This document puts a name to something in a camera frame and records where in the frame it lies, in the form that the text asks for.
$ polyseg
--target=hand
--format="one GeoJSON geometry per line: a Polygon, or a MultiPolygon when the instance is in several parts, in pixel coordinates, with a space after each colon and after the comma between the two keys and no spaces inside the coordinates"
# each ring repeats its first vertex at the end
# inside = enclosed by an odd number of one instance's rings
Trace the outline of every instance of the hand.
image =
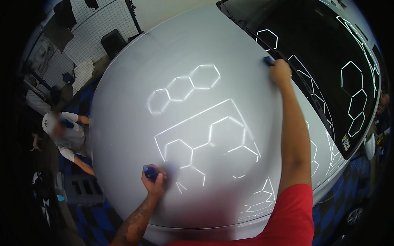
{"type": "Polygon", "coordinates": [[[291,85],[290,78],[292,76],[292,70],[290,69],[289,64],[283,59],[278,59],[271,63],[273,66],[269,68],[269,74],[279,89],[282,90],[283,88],[291,85]]]}
{"type": "Polygon", "coordinates": [[[148,196],[153,197],[155,199],[159,199],[163,193],[163,180],[167,179],[167,174],[165,171],[163,171],[160,167],[156,165],[147,165],[151,166],[156,169],[156,171],[159,173],[156,178],[156,182],[153,183],[151,180],[149,180],[146,176],[144,171],[142,171],[142,183],[144,184],[145,188],[148,190],[148,196]]]}

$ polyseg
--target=wire mesh cage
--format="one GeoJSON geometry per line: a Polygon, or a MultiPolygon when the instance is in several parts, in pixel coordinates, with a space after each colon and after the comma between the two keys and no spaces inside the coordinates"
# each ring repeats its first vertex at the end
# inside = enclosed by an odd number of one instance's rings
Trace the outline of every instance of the wire mesh cage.
{"type": "Polygon", "coordinates": [[[25,64],[28,62],[30,71],[25,76],[29,104],[41,114],[49,111],[47,105],[53,103],[50,98],[54,91],[60,92],[70,84],[74,96],[105,71],[111,56],[101,42],[104,36],[117,30],[126,44],[129,38],[141,33],[130,0],[96,0],[96,6],[88,6],[88,2],[92,1],[49,1],[45,6],[48,17],[37,27],[39,34],[32,37],[33,45],[26,47],[29,52],[22,59],[25,64]],[[63,4],[61,12],[56,9],[60,4],[63,4]],[[38,103],[39,98],[49,100],[43,104],[38,103]]]}

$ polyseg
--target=car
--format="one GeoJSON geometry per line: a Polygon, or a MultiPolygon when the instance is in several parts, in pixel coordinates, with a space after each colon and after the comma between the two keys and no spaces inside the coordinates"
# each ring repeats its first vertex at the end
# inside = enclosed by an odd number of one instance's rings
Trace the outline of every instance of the car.
{"type": "Polygon", "coordinates": [[[316,204],[376,112],[379,50],[364,39],[323,0],[220,1],[138,36],[110,63],[91,107],[92,162],[106,199],[126,219],[147,195],[143,165],[155,164],[169,179],[147,240],[258,235],[281,176],[282,102],[269,56],[292,69],[316,204]]]}

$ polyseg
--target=man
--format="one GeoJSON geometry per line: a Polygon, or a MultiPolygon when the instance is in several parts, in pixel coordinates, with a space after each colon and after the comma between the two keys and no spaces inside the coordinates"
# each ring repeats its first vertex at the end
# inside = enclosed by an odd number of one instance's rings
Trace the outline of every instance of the man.
{"type": "Polygon", "coordinates": [[[50,111],[44,115],[42,126],[52,141],[55,142],[62,156],[77,164],[86,173],[95,176],[93,168],[75,155],[91,157],[88,147],[88,117],[68,112],[50,111]],[[77,122],[83,123],[86,130],[77,122]]]}
{"type": "MultiPolygon", "coordinates": [[[[257,237],[228,242],[177,241],[168,246],[224,246],[224,245],[311,245],[312,187],[310,178],[310,143],[303,114],[290,83],[291,69],[282,59],[272,62],[270,74],[282,94],[282,174],[278,199],[263,232],[257,237]]],[[[162,184],[166,173],[159,173],[156,182],[142,173],[148,190],[145,201],[125,220],[115,235],[112,245],[134,246],[141,242],[152,211],[164,193],[162,184]]]]}

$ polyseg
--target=garage floor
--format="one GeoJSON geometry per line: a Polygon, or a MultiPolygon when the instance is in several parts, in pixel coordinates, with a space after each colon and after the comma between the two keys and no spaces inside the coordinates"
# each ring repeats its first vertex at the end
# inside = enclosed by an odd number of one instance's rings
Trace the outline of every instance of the garage floor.
{"type": "MultiPolygon", "coordinates": [[[[94,82],[73,98],[64,110],[79,115],[90,114],[91,102],[98,82],[94,82]]],[[[83,159],[91,165],[90,159],[83,159]]],[[[84,173],[78,166],[58,153],[59,169],[65,175],[84,173]]],[[[314,207],[313,221],[315,235],[313,246],[329,242],[336,226],[346,213],[363,198],[370,188],[370,162],[365,158],[355,158],[346,167],[334,187],[314,207]]],[[[69,205],[75,228],[86,245],[108,245],[122,220],[108,202],[91,207],[69,205]]]]}

